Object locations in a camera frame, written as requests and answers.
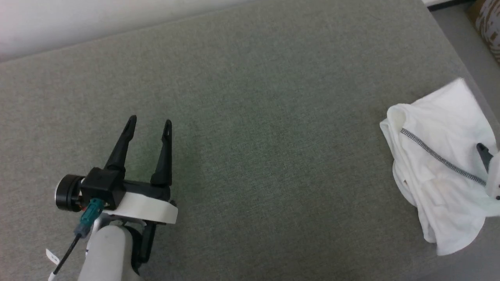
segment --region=gray couch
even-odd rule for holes
[[[166,118],[174,130],[179,215],[157,229],[147,281],[493,280],[500,222],[436,256],[379,128],[456,77],[498,136],[498,97],[419,0],[258,1],[2,63],[0,280],[48,277],[45,248],[62,256],[79,217],[55,185],[102,167],[132,114],[128,179],[149,180]]]

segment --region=black cable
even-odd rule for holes
[[[80,237],[82,237],[81,234],[77,234],[73,240],[73,242],[71,243],[71,245],[69,245],[69,249],[67,249],[66,253],[64,254],[64,256],[62,257],[61,261],[59,262],[59,264],[57,265],[57,267],[54,269],[54,271],[52,273],[54,273],[54,275],[56,275],[59,270],[61,269],[61,267],[63,266],[64,262],[68,259],[68,257],[70,256],[71,254],[71,251],[73,251],[73,248],[77,245],[77,242],[78,240],[80,240]]]

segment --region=teal connector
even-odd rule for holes
[[[104,209],[104,201],[93,198],[90,200],[87,208],[80,217],[79,225],[74,229],[74,234],[80,235],[82,238],[87,237],[91,231],[92,224],[99,218]]]

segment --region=white label tag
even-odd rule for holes
[[[53,262],[54,264],[58,265],[59,264],[59,258],[53,254],[49,249],[45,249],[45,254],[47,254],[47,258]]]
[[[48,277],[48,279],[47,279],[47,280],[48,280],[48,281],[54,281],[54,280],[56,280],[56,276],[54,275],[54,272],[51,272],[51,273],[50,273],[50,276]]]

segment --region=white towel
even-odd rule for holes
[[[380,128],[394,157],[403,196],[418,209],[423,237],[438,255],[469,245],[500,201],[485,192],[488,178],[477,143],[498,152],[495,136],[463,79],[387,111]]]

